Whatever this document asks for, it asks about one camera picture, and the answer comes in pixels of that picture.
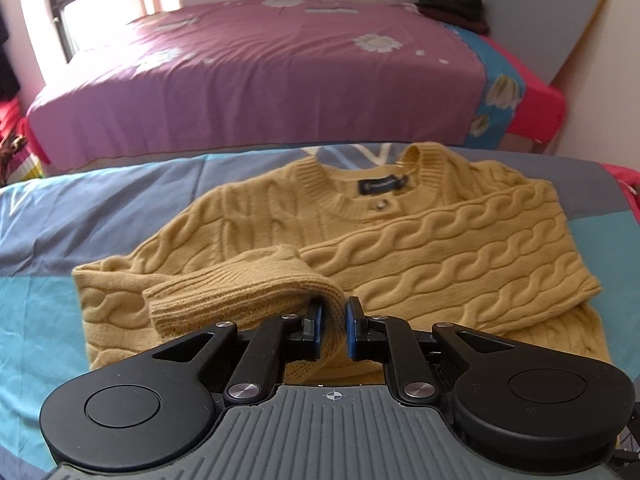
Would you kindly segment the tan cable-knit cardigan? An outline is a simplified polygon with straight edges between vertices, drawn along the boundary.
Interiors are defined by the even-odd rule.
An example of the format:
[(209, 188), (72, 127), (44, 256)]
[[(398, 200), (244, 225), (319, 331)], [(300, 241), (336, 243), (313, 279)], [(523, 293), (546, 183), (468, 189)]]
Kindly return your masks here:
[(313, 157), (204, 194), (126, 256), (75, 268), (92, 368), (209, 324), (251, 330), (324, 303), (320, 359), (290, 384), (378, 382), (346, 354), (344, 303), (416, 330), (451, 322), (601, 361), (610, 357), (554, 186), (436, 143), (393, 166), (341, 170)]

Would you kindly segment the red clothes pile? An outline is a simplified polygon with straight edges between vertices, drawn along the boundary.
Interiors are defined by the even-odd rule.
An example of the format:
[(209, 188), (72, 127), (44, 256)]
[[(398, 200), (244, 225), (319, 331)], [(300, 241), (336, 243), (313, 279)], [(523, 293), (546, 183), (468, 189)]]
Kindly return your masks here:
[(44, 177), (42, 163), (28, 140), (20, 101), (1, 102), (1, 186)]

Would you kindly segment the dark folded clothes pile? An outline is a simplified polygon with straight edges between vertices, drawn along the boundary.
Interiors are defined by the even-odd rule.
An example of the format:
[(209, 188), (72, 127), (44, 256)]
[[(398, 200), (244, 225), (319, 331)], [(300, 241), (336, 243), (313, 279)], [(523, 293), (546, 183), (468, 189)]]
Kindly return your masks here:
[(416, 7), (428, 18), (488, 35), (483, 0), (418, 0)]

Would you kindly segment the purple floral bed cover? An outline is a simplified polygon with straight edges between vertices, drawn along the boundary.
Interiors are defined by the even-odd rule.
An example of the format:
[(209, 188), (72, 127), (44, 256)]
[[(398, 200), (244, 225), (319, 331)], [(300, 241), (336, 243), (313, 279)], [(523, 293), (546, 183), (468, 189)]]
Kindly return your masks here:
[(51, 167), (243, 146), (495, 148), (524, 98), (486, 39), (411, 3), (243, 0), (140, 18), (29, 107)]

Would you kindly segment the blue grey patchwork bedsheet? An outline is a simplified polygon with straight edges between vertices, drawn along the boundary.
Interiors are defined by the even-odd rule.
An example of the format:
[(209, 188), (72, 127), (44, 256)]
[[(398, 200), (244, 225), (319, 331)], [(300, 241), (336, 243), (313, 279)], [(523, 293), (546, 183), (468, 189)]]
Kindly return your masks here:
[[(306, 156), (302, 148), (218, 153), (30, 180), (1, 192), (1, 474), (52, 468), (38, 416), (87, 368), (74, 266), (126, 254), (211, 188)], [(594, 300), (614, 363), (639, 374), (639, 226), (622, 175), (597, 162), (493, 152), (553, 183), (574, 240), (602, 284)]]

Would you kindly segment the red blanket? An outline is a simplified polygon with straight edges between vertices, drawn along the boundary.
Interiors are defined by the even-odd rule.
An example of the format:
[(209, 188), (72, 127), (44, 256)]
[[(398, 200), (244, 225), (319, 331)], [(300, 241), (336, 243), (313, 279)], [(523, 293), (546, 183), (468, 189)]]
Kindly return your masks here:
[(604, 162), (601, 162), (601, 166), (617, 181), (634, 218), (640, 222), (640, 172)]

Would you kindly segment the grey leaning board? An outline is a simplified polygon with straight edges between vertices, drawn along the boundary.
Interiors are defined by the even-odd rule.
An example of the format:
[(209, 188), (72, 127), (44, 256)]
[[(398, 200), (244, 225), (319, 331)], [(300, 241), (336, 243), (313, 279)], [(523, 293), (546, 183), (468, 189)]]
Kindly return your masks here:
[(483, 0), (489, 36), (546, 84), (560, 72), (604, 0)]

